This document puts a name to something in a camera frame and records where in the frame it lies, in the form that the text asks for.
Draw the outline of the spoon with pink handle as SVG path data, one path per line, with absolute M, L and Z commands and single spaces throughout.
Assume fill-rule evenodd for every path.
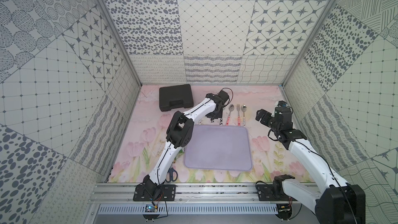
M 234 111 L 234 109 L 235 109 L 235 106 L 234 106 L 233 104 L 230 104 L 230 105 L 229 105 L 229 108 L 228 108 L 229 113 L 228 113 L 226 125 L 230 125 L 231 114 L 232 114 L 232 112 Z

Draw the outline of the fork with pink handle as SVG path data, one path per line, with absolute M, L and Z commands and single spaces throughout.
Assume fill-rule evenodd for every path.
M 238 126 L 241 126 L 240 104 L 237 104 L 237 105 L 236 105 L 236 109 L 237 109 L 237 114 L 238 114 L 238 117 L 237 117 L 237 125 L 238 125 Z

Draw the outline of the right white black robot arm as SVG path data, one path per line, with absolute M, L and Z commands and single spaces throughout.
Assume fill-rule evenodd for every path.
M 256 121 L 269 128 L 273 140 L 290 151 L 315 181 L 318 190 L 312 190 L 292 175 L 276 176 L 272 185 L 258 181 L 259 200 L 272 195 L 277 200 L 300 202 L 317 217 L 321 224 L 363 224 L 365 192 L 359 185 L 350 184 L 315 151 L 307 137 L 293 128 L 292 107 L 279 101 L 272 113 L 260 109 Z

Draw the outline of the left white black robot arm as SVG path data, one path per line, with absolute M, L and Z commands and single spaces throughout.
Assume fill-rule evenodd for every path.
M 166 180 L 175 157 L 190 142 L 194 125 L 208 114 L 213 114 L 215 118 L 231 103 L 233 95 L 229 95 L 225 90 L 226 88 L 223 88 L 217 94 L 208 93 L 205 99 L 192 109 L 185 112 L 177 111 L 173 115 L 166 131 L 166 143 L 162 154 L 154 169 L 144 177 L 142 182 L 145 191 L 153 199 L 160 194 L 162 184 Z

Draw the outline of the black plastic tool case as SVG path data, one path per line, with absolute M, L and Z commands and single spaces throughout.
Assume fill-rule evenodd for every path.
M 176 108 L 192 108 L 194 100 L 190 84 L 159 88 L 159 109 L 168 112 Z

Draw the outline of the lavender rectangular tray mat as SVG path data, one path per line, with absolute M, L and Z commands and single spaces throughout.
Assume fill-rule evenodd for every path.
M 252 157 L 245 127 L 195 125 L 184 151 L 184 165 L 190 169 L 250 171 Z

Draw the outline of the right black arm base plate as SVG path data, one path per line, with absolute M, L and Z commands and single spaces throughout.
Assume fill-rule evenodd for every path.
M 255 188 L 257 191 L 258 200 L 260 202 L 265 202 L 265 201 L 269 201 L 269 202 L 271 202 L 271 201 L 284 201 L 284 202 L 292 201 L 293 203 L 297 202 L 296 199 L 288 197 L 285 194 L 277 195 L 276 193 L 273 193 L 273 186 L 270 184 L 266 184 L 263 181 L 256 182 Z

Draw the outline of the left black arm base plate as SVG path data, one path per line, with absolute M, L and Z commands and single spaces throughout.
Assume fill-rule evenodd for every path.
M 174 201 L 176 185 L 148 186 L 139 184 L 135 187 L 133 201 Z

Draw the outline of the aluminium mounting rail frame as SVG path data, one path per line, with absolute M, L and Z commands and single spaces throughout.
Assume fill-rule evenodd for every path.
M 175 183 L 174 201 L 168 204 L 194 203 L 270 203 L 288 204 L 284 201 L 258 200 L 256 183 Z M 133 201 L 137 183 L 98 183 L 90 195 L 89 204 L 130 204 Z

